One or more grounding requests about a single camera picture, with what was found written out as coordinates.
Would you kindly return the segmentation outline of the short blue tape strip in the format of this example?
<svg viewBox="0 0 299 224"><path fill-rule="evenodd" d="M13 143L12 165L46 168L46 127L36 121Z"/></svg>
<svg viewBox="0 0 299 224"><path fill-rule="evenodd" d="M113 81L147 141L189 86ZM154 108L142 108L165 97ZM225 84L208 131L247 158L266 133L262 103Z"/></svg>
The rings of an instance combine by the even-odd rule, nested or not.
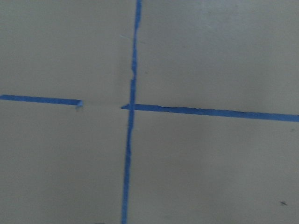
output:
<svg viewBox="0 0 299 224"><path fill-rule="evenodd" d="M44 103L56 105L72 105L76 109L83 107L83 101L80 99L67 99L67 98L46 98L46 97L32 97L32 96L18 96L18 95L1 95L1 100L7 101L20 101L31 103Z"/></svg>

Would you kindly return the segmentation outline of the blue tape strip left lengthwise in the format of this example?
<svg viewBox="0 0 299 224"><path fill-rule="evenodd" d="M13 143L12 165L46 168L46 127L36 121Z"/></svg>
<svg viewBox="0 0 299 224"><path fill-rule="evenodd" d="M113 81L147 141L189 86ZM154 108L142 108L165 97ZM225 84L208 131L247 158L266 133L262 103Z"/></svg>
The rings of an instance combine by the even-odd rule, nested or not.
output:
<svg viewBox="0 0 299 224"><path fill-rule="evenodd" d="M124 163L124 177L123 177L123 195L121 205L121 224L128 222L128 198L129 198L129 183L130 183L130 166L131 166L131 139L134 128L135 120L135 95L136 95L136 81L138 70L138 52L137 52L137 36L140 26L142 14L142 1L137 0L135 5L135 20L134 20L134 33L132 44L132 60L131 71L132 78L130 80L130 96L128 103L128 128L126 137L126 151Z"/></svg>

